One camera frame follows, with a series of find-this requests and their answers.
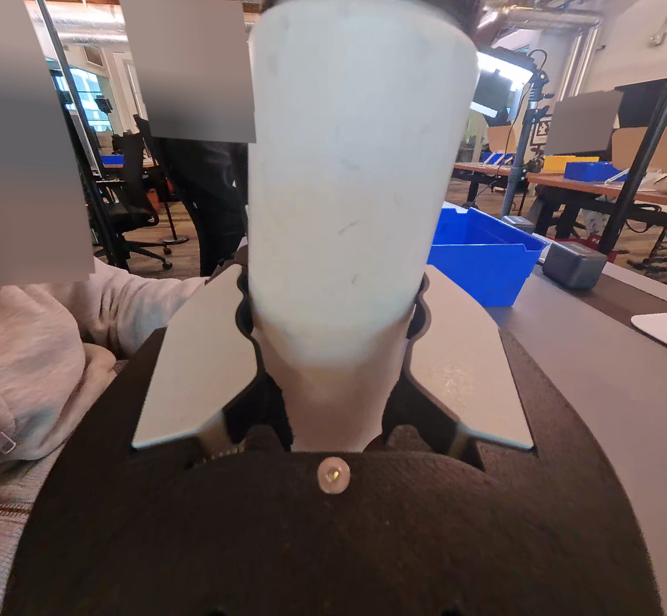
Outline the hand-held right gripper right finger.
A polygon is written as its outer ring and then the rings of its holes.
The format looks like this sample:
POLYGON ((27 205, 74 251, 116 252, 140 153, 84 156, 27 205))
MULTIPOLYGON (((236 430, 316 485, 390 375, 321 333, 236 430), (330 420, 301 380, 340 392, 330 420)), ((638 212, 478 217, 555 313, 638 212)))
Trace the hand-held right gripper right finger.
POLYGON ((400 376, 382 416, 383 440, 399 426, 413 427, 441 455, 470 455, 474 441, 534 448, 499 328, 433 265, 415 298, 400 376))

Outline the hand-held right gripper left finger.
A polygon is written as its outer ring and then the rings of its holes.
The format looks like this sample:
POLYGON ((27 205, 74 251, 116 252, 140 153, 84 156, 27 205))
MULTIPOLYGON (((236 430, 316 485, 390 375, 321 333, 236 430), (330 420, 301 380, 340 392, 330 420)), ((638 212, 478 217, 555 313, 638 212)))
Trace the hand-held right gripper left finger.
POLYGON ((146 449, 193 438, 230 451, 268 426, 290 451, 294 434, 281 389, 252 336, 247 275, 229 265, 168 323, 132 441, 146 449))

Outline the white bottle black cap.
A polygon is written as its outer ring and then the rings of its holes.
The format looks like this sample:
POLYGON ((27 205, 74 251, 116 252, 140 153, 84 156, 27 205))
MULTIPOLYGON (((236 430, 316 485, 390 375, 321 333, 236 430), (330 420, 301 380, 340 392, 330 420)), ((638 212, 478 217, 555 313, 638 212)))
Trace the white bottle black cap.
POLYGON ((477 86, 485 0, 262 0, 249 293, 297 452, 380 434, 477 86))

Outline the person's left forearm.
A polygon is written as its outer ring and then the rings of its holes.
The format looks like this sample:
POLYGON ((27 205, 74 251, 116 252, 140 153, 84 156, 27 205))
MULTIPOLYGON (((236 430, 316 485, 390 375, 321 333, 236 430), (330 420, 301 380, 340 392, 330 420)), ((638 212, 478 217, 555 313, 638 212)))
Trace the person's left forearm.
POLYGON ((97 345, 130 357, 212 278, 144 278, 96 261, 88 281, 76 284, 73 314, 97 345))

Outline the grey desk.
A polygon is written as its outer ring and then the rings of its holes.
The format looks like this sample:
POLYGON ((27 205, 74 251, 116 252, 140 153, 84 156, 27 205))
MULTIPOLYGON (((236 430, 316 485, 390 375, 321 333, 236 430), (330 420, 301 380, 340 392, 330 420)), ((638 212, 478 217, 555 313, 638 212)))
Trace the grey desk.
POLYGON ((666 347, 593 302, 615 281, 628 316, 665 312, 666 285, 612 264, 604 274, 589 296, 576 295, 537 265, 512 307, 488 313, 593 432, 629 496, 665 593, 666 347))

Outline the blue bin white tag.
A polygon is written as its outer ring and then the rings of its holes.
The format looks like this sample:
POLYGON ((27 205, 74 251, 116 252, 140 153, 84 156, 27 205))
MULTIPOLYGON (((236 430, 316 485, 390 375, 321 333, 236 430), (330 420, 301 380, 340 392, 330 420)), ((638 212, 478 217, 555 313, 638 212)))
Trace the blue bin white tag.
POLYGON ((549 244, 477 209, 445 204, 427 263, 480 305, 507 307, 549 244))

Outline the wooden office table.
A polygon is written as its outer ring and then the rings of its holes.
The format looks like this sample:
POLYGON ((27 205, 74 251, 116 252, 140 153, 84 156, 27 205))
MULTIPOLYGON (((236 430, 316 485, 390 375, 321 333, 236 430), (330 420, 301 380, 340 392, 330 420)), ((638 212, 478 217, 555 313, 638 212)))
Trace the wooden office table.
POLYGON ((486 191, 506 190, 511 171, 512 168, 507 165, 456 162, 451 179, 468 182, 468 194, 464 206, 469 208, 476 205, 477 200, 486 191))
POLYGON ((627 178, 622 184, 589 183, 541 173, 528 174, 528 180, 545 188, 529 212, 538 235, 546 236, 548 229, 556 225, 556 239, 567 239, 578 212, 595 211, 609 216, 596 246, 608 255, 628 221, 666 228, 666 190, 639 191, 641 181, 627 178))

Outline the black light stand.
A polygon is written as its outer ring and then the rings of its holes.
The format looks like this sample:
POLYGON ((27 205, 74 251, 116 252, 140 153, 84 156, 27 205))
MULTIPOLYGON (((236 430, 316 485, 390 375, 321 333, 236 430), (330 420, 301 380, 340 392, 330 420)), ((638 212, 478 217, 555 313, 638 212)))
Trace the black light stand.
POLYGON ((544 88, 549 83, 550 79, 547 76, 543 67, 538 67, 528 83, 528 106, 525 110, 521 125, 520 137, 516 146, 512 168, 508 175, 507 184, 505 187, 504 201, 502 204, 500 218, 505 218, 512 212, 513 201, 520 190, 521 184, 525 180, 524 159, 528 150, 529 142, 531 141, 532 133, 536 125, 548 114, 549 106, 541 107, 543 100, 549 100, 554 97, 554 94, 545 94, 544 88))

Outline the small blue bin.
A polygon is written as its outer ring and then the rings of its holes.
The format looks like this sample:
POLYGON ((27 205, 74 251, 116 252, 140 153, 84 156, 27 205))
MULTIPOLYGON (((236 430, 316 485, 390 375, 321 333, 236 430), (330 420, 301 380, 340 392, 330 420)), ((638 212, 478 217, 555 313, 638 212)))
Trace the small blue bin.
POLYGON ((566 163, 563 178, 586 183, 622 183, 627 178, 627 171, 619 170, 607 161, 578 159, 566 163))

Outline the black round-base pole stand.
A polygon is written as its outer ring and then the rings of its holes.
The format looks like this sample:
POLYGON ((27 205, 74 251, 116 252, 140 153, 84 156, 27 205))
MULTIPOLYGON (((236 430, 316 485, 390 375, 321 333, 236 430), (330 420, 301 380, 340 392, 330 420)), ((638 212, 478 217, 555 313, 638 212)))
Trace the black round-base pole stand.
POLYGON ((666 88, 656 104, 656 109, 640 142, 638 152, 632 162, 626 181, 616 199, 613 212, 606 224, 598 251, 608 255, 620 237, 630 209, 634 206, 636 194, 644 179, 648 165, 658 148, 662 135, 666 129, 666 88))

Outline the LED light panel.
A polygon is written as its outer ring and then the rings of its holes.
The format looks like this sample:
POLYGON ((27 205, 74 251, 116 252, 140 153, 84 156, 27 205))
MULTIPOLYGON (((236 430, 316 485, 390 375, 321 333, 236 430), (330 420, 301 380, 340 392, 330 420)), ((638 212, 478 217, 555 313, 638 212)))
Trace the LED light panel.
POLYGON ((520 111, 521 96, 537 70, 527 54, 504 47, 480 45, 479 79, 471 110, 481 114, 488 127, 511 123, 520 111))

